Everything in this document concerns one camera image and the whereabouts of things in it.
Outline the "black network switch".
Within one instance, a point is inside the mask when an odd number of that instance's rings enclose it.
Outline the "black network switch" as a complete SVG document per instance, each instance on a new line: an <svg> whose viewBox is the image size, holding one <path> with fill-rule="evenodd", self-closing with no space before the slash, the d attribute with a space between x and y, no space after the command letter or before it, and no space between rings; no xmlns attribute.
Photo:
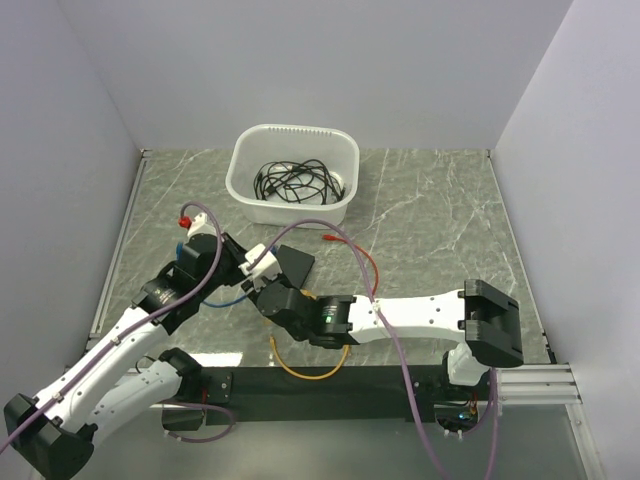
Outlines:
<svg viewBox="0 0 640 480"><path fill-rule="evenodd" d="M282 273L290 283L302 289L312 271L315 257L287 245L280 245L275 249L275 256Z"/></svg>

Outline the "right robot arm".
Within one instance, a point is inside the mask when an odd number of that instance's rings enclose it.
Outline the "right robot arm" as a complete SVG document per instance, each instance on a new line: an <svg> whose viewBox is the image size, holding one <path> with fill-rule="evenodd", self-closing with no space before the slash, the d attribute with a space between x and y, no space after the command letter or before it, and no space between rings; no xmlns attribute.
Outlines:
<svg viewBox="0 0 640 480"><path fill-rule="evenodd" d="M524 364L519 304L483 280L470 279L462 289L438 295L374 300L362 295L313 298L274 281L250 299L294 340L325 349L383 339L453 342L439 377L441 390L452 399L465 397L490 368Z"/></svg>

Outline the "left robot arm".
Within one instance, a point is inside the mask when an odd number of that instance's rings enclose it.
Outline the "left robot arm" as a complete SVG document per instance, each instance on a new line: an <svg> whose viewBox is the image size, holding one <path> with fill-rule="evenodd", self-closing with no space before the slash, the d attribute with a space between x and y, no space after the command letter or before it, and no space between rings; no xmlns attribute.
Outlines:
<svg viewBox="0 0 640 480"><path fill-rule="evenodd" d="M4 407L13 448L46 479L70 479L97 445L153 404L199 407L208 381L179 348L161 353L138 375L129 367L195 316L221 286L242 282L246 249L229 235L192 234L177 258L146 282L115 326L73 367L34 396Z"/></svg>

